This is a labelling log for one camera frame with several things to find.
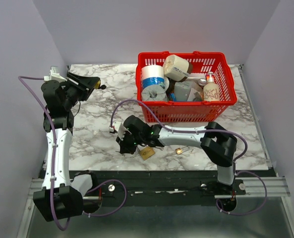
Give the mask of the yellow black padlock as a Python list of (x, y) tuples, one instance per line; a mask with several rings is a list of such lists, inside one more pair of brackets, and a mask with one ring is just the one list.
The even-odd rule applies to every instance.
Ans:
[(95, 85), (95, 89), (101, 89), (101, 90), (105, 90), (106, 89), (106, 85), (102, 84), (101, 81), (99, 80), (96, 85)]

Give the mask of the large brass padlock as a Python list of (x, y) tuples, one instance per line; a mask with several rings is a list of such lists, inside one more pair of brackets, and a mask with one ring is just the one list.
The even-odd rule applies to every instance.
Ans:
[(155, 155), (155, 151), (153, 148), (146, 146), (146, 147), (138, 147), (137, 148), (140, 157), (146, 161), (150, 157)]

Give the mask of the small brass padlock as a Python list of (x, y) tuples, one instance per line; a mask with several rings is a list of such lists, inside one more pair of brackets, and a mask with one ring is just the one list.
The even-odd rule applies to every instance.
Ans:
[(177, 148), (177, 149), (175, 150), (175, 152), (176, 152), (177, 155), (180, 155), (180, 154), (182, 154), (182, 153), (188, 151), (189, 149), (190, 149), (189, 146), (183, 146), (183, 147), (179, 147), (179, 148)]

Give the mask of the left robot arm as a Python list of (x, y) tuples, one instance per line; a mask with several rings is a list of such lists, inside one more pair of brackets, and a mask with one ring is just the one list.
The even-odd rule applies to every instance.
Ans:
[(69, 150), (74, 127), (71, 109), (78, 102), (87, 101), (100, 86), (99, 77), (70, 72), (66, 79), (50, 79), (41, 86), (46, 102), (43, 127), (48, 143), (47, 169), (42, 188), (34, 192), (33, 201), (47, 222), (81, 215), (84, 196), (92, 196), (98, 190), (96, 176), (90, 171), (70, 178)]

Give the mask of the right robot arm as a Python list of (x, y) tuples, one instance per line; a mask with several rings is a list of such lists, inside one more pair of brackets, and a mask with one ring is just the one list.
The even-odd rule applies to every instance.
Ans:
[(182, 145), (201, 148), (211, 162), (217, 165), (217, 191), (228, 194), (234, 189), (233, 157), (237, 138), (227, 133), (226, 129), (216, 122), (193, 128), (171, 126), (165, 128), (160, 124), (149, 126), (138, 117), (131, 115), (123, 123), (114, 122), (112, 129), (118, 134), (116, 142), (119, 144), (121, 154), (133, 154), (137, 146)]

